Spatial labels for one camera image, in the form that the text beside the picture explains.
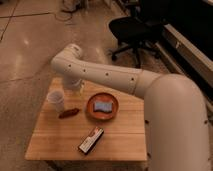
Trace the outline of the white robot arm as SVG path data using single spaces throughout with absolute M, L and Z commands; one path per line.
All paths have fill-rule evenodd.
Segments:
M 51 61 L 68 80 L 88 80 L 144 101 L 149 171 L 211 171 L 205 98 L 196 83 L 180 74 L 87 62 L 69 44 Z

